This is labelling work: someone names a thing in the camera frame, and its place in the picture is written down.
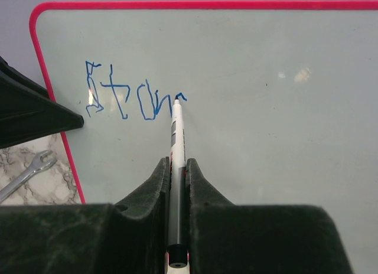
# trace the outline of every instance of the whiteboard surface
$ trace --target whiteboard surface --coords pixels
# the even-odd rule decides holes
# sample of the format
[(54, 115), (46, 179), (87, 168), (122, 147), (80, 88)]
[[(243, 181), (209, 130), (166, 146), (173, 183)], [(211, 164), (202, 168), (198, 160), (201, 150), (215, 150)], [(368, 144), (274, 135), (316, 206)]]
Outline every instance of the whiteboard surface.
[(187, 158), (224, 196), (324, 207), (357, 273), (376, 273), (378, 12), (51, 10), (35, 28), (56, 101), (84, 117), (66, 134), (87, 203), (169, 155), (155, 91), (182, 92)]

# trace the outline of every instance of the marble surface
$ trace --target marble surface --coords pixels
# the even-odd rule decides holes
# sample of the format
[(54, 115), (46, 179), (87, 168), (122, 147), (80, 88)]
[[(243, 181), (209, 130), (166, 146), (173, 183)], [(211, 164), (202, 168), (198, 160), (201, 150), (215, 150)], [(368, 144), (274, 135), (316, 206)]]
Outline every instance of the marble surface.
[(53, 151), (57, 162), (50, 169), (30, 178), (1, 205), (80, 203), (60, 134), (0, 149), (0, 189), (26, 169), (35, 153), (46, 149)]

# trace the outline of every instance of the dry erase marker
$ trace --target dry erase marker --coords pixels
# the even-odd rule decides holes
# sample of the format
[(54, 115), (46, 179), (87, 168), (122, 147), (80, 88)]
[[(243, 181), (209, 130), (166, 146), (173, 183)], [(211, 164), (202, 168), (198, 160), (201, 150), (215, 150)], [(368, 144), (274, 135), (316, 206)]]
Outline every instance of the dry erase marker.
[(185, 138), (183, 109), (176, 96), (172, 106), (171, 126), (171, 191), (168, 215), (168, 253), (170, 266), (187, 265), (187, 245), (184, 237)]

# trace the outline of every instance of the black plastic part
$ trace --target black plastic part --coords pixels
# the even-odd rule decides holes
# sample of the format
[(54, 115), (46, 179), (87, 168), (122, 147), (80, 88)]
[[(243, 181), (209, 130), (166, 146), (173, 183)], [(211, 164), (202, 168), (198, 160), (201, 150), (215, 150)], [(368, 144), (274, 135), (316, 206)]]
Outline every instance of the black plastic part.
[(169, 167), (116, 205), (1, 207), (0, 273), (165, 273)]
[[(352, 274), (323, 209), (233, 205), (195, 159), (186, 175), (192, 274)], [(116, 205), (1, 207), (0, 273), (164, 274), (169, 189), (167, 157)]]
[(182, 268), (188, 264), (188, 250), (186, 246), (174, 244), (168, 247), (169, 264), (172, 268)]
[(83, 125), (82, 116), (49, 100), (46, 89), (0, 57), (0, 149)]
[(187, 163), (190, 271), (352, 274), (332, 219), (308, 205), (233, 205)]

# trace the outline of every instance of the wrench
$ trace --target wrench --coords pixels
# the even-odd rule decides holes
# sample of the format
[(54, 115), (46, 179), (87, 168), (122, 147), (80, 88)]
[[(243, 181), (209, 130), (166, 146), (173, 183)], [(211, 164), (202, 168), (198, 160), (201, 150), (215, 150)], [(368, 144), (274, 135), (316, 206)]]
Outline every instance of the wrench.
[(53, 166), (57, 161), (55, 157), (45, 162), (43, 162), (42, 160), (42, 158), (48, 156), (51, 153), (53, 153), (51, 150), (45, 150), (37, 153), (31, 161), (30, 166), (28, 166), (26, 170), (21, 173), (21, 175), (16, 177), (6, 187), (0, 190), (0, 203), (3, 202), (12, 193), (14, 193), (17, 188), (27, 182), (33, 175), (45, 171), (46, 169), (49, 169), (51, 166)]

